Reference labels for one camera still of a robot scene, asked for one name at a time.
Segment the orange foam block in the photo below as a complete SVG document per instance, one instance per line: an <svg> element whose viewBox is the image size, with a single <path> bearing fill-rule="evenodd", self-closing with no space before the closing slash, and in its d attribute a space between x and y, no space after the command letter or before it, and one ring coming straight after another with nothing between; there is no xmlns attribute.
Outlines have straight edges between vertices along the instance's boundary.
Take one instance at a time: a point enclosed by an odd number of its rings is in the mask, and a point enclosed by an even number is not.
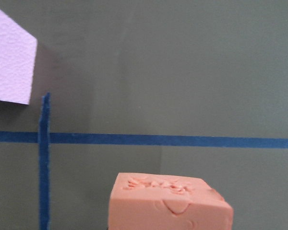
<svg viewBox="0 0 288 230"><path fill-rule="evenodd" d="M230 230L233 208L200 178L120 172L108 209L110 230Z"/></svg>

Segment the pink foam block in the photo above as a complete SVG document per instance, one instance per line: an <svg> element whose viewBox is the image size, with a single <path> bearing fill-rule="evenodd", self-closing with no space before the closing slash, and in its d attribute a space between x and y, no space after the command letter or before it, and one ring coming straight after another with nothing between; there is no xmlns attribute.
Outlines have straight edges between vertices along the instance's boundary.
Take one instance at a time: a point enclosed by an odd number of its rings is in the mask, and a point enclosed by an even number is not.
<svg viewBox="0 0 288 230"><path fill-rule="evenodd" d="M37 39L0 10L0 101L29 104Z"/></svg>

